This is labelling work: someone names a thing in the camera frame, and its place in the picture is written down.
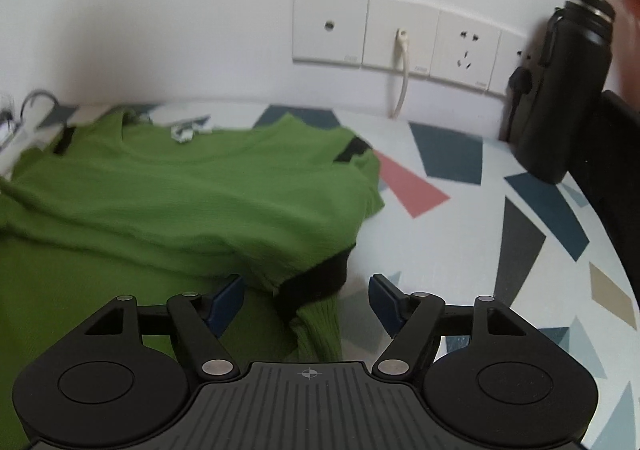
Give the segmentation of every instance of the black water bottle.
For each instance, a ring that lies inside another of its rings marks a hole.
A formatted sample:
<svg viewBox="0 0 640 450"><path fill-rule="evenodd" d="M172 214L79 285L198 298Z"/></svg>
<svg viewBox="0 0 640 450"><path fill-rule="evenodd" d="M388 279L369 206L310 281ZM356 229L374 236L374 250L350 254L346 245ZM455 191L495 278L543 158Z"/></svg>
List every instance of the black water bottle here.
<svg viewBox="0 0 640 450"><path fill-rule="evenodd" d="M542 78L515 153L542 181L559 183L568 170L577 134L609 72L615 17L606 0L565 0L549 19Z"/></svg>

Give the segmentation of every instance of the green shirt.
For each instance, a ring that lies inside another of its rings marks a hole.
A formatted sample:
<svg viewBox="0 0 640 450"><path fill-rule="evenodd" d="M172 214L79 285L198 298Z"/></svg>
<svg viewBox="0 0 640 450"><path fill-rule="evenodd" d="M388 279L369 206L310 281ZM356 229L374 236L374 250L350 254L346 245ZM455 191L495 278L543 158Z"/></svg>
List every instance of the green shirt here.
<svg viewBox="0 0 640 450"><path fill-rule="evenodd" d="M230 273L251 286L222 338L233 357L340 357L335 298L287 329L271 297L382 208L373 152L334 162L353 132L291 115L184 144L128 116L78 128L64 155L29 150L0 178L0 419L20 367L113 296L162 303Z"/></svg>

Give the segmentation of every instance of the red triangle shape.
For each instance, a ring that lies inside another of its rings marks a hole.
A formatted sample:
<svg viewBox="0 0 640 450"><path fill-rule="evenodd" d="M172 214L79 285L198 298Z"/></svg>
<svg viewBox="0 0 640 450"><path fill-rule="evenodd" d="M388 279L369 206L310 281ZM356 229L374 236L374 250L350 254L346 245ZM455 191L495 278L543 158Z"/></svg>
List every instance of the red triangle shape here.
<svg viewBox="0 0 640 450"><path fill-rule="evenodd" d="M449 199L449 195L442 193L393 159L377 150L375 152L380 159L380 178L391 188L404 209L414 219Z"/></svg>

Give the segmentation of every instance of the silver screw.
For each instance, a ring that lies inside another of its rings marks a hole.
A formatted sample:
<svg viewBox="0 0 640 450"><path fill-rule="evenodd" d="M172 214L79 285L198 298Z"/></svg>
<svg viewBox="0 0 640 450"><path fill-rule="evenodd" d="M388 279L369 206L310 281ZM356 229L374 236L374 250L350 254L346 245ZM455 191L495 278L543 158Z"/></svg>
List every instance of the silver screw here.
<svg viewBox="0 0 640 450"><path fill-rule="evenodd" d="M409 370L409 364L402 360L384 360L378 364L378 370L390 376L400 376Z"/></svg>
<svg viewBox="0 0 640 450"><path fill-rule="evenodd" d="M226 360L209 360L202 364L202 372L212 376L224 376L234 370L234 364Z"/></svg>

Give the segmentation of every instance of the table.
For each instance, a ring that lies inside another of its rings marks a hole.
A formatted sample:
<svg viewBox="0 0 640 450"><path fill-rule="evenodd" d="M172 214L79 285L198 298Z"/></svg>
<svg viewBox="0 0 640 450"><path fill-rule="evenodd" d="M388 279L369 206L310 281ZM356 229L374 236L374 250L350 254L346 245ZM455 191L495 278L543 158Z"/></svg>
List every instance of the table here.
<svg viewBox="0 0 640 450"><path fill-rule="evenodd" d="M600 400L583 443L594 450L637 448L638 304L600 220L570 175L548 185L527 174L507 144L340 110L202 101L133 107L159 125L249 128L292 112L321 128L351 128L382 162L385 208L363 225L340 292L344 358L370 366L390 341L367 301L374 273L403 292L431 292L449 304L494 295L594 376ZM90 121L109 109L43 111L35 119L42 119L39 125L28 120L0 153L0 173L10 172L24 148L50 141L63 123ZM447 337L438 357L467 342Z"/></svg>

